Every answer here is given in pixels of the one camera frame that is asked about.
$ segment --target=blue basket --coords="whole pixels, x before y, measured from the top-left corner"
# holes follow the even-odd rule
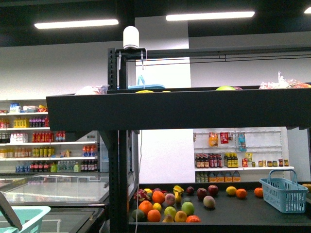
[[[292,171],[293,180],[271,178],[275,171]],[[308,189],[297,183],[297,174],[292,169],[271,170],[267,179],[260,179],[263,199],[282,213],[304,213]]]
[[[0,228],[0,233],[40,233],[42,218],[51,210],[49,206],[13,206],[12,208],[23,229],[18,231],[15,227]]]

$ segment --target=green apple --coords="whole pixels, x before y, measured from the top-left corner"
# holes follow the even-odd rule
[[[168,206],[164,210],[164,215],[165,216],[166,215],[171,215],[173,219],[175,218],[176,213],[177,213],[176,209],[174,207],[172,207],[172,206]]]
[[[187,216],[194,214],[194,206],[191,202],[185,202],[181,206],[181,210],[184,211],[187,214]]]
[[[229,90],[235,90],[235,88],[231,86],[220,86],[216,89],[216,91],[229,91]]]

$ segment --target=glass freezer lid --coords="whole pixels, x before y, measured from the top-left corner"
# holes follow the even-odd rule
[[[3,194],[14,202],[100,202],[109,191],[107,174],[37,175]]]

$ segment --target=basket handle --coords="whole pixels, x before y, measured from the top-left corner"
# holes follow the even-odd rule
[[[292,178],[292,184],[296,184],[296,185],[298,185],[298,179],[297,179],[297,174],[296,174],[296,172],[293,170],[293,169],[284,169],[284,170],[271,170],[270,172],[269,172],[269,176],[268,176],[268,179],[267,179],[267,183],[268,184],[270,184],[270,179],[271,179],[271,174],[273,173],[273,172],[275,172],[275,171],[292,171],[293,173],[294,173],[294,176],[293,176],[293,178]]]

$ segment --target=ceiling light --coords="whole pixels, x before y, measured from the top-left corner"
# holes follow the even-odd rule
[[[116,19],[102,19],[102,20],[85,20],[85,21],[71,21],[71,22],[55,22],[55,23],[35,23],[38,29],[52,29],[52,28],[77,28],[77,27],[94,27],[116,25],[119,22]]]
[[[166,20],[180,21],[180,20],[221,19],[221,18],[247,18],[252,17],[254,14],[255,14],[254,11],[244,11],[244,12],[169,15],[166,16]]]
[[[309,7],[307,10],[305,10],[305,14],[311,14],[311,7]]]

